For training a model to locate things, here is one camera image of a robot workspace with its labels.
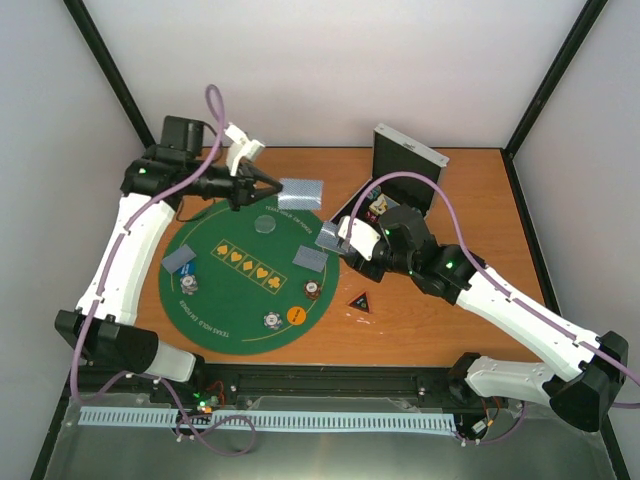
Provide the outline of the clear acrylic dealer button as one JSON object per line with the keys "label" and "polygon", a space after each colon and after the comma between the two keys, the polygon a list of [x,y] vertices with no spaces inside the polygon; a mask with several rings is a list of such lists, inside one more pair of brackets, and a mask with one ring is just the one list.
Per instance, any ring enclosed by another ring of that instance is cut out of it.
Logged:
{"label": "clear acrylic dealer button", "polygon": [[274,231],[276,220],[271,215],[260,215],[254,221],[254,228],[257,233],[269,234]]}

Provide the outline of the blue card deck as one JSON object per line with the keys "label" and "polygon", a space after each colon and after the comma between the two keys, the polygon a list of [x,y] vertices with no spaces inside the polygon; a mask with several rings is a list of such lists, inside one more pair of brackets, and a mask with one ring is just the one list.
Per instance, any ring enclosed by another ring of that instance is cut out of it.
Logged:
{"label": "blue card deck", "polygon": [[324,182],[322,180],[283,178],[277,195],[281,210],[315,211],[322,208]]}

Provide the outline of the black triangular button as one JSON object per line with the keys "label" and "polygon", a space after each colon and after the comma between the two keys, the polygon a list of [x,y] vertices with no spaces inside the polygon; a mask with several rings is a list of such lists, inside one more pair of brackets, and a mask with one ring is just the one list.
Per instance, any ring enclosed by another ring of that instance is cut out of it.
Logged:
{"label": "black triangular button", "polygon": [[371,302],[369,299],[368,292],[363,291],[360,294],[356,295],[353,299],[349,301],[348,306],[360,312],[370,314],[372,307],[371,307]]}

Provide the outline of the dealt blue card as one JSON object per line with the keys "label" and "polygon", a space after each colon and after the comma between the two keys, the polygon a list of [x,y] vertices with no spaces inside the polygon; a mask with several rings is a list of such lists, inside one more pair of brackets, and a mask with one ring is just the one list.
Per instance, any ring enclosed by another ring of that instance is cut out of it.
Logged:
{"label": "dealt blue card", "polygon": [[325,269],[329,255],[304,245],[300,245],[292,263],[302,268],[320,273]]}
{"label": "dealt blue card", "polygon": [[169,274],[173,274],[195,257],[196,253],[188,245],[182,245],[164,257],[161,265]]}

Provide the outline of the small blue blind button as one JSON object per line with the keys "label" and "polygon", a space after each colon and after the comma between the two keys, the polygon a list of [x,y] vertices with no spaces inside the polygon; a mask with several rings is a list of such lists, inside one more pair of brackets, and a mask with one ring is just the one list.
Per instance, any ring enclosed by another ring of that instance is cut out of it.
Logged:
{"label": "small blue blind button", "polygon": [[177,271],[177,273],[178,273],[178,275],[180,277],[184,277],[184,276],[187,276],[187,275],[193,275],[194,272],[195,272],[195,265],[194,265],[193,262],[188,262],[188,263],[182,265]]}

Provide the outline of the orange big blind button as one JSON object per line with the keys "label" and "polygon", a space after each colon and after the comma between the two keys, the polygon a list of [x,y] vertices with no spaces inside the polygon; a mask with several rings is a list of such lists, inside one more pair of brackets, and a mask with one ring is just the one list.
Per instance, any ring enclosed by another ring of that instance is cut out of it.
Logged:
{"label": "orange big blind button", "polygon": [[302,325],[307,318],[307,311],[301,306],[293,306],[286,313],[287,321],[294,326]]}

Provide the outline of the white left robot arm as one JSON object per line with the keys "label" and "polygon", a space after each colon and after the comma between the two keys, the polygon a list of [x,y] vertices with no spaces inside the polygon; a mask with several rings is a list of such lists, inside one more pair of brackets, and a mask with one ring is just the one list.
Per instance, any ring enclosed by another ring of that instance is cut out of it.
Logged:
{"label": "white left robot arm", "polygon": [[277,180],[254,166],[262,142],[230,124],[225,160],[199,160],[206,123],[168,116],[159,143],[146,149],[125,171],[118,215],[108,245],[86,292],[71,311],[58,312],[54,326],[81,360],[104,363],[126,373],[173,380],[186,402],[201,400],[208,378],[203,359],[160,341],[136,327],[142,286],[165,230],[186,196],[226,199],[232,210],[282,190]]}

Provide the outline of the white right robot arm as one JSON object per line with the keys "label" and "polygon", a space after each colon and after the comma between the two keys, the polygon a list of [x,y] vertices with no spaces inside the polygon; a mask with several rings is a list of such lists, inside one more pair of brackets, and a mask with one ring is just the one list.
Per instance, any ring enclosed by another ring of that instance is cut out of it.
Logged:
{"label": "white right robot arm", "polygon": [[626,380],[624,337],[581,328],[515,289],[480,257],[438,244],[422,215],[406,205],[386,211],[377,226],[344,216],[338,237],[349,245],[347,264],[361,275],[375,282],[387,273],[405,275],[423,294],[485,319],[538,357],[531,363],[462,355],[449,372],[459,401],[511,398],[548,406],[585,432],[602,427]]}

